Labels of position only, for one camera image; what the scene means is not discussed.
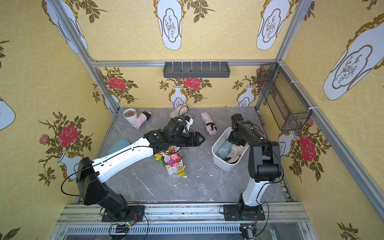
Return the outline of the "mint green umbrella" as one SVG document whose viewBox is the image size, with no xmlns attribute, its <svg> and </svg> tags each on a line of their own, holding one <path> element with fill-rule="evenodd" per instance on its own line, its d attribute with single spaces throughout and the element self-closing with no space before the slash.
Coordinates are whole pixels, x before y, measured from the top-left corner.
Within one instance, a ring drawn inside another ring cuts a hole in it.
<svg viewBox="0 0 384 240">
<path fill-rule="evenodd" d="M 225 160 L 228 154 L 231 152 L 232 147 L 233 147 L 233 144 L 230 143 L 228 140 L 225 140 L 225 142 L 216 151 L 216 156 L 222 160 Z"/>
</svg>

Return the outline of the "beige umbrella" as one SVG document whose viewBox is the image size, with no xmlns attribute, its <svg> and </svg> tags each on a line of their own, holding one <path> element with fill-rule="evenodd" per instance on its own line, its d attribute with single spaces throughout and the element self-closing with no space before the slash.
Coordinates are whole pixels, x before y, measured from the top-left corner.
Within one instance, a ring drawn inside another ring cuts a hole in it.
<svg viewBox="0 0 384 240">
<path fill-rule="evenodd" d="M 228 164 L 235 164 L 239 161 L 242 154 L 245 152 L 245 146 L 233 145 L 231 152 L 228 154 L 225 162 Z"/>
</svg>

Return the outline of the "light pink umbrella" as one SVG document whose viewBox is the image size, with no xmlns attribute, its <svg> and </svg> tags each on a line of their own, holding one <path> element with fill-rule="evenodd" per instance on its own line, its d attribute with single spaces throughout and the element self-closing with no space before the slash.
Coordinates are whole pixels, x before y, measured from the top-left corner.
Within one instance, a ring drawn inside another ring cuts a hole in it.
<svg viewBox="0 0 384 240">
<path fill-rule="evenodd" d="M 151 112 L 148 112 L 148 111 L 143 111 L 132 123 L 132 126 L 135 128 L 135 129 L 140 129 L 140 127 L 150 119 L 150 117 L 152 116 L 152 113 Z"/>
</svg>

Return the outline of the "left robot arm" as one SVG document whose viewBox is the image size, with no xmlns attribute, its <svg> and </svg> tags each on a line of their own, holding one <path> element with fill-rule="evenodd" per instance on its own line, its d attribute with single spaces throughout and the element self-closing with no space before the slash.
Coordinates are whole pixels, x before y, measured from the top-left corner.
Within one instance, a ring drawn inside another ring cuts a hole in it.
<svg viewBox="0 0 384 240">
<path fill-rule="evenodd" d="M 107 186 L 107 180 L 142 159 L 166 153 L 169 147 L 200 146 L 205 137 L 200 132 L 189 130 L 192 122 L 193 119 L 172 118 L 163 129 L 150 131 L 115 153 L 95 160 L 80 160 L 76 182 L 84 205 L 101 206 L 114 222 L 126 220 L 130 208 L 121 194 Z"/>
</svg>

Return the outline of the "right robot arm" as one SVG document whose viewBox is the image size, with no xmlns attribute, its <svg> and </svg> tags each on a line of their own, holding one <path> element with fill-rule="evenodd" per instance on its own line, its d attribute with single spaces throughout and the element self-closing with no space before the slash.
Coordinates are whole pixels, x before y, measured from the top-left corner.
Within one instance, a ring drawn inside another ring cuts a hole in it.
<svg viewBox="0 0 384 240">
<path fill-rule="evenodd" d="M 249 145 L 248 171 L 250 181 L 238 201 L 242 220 L 253 220 L 261 215 L 261 198 L 268 185 L 277 183 L 283 173 L 279 144 L 271 142 L 241 114 L 231 116 L 235 141 L 244 140 Z"/>
</svg>

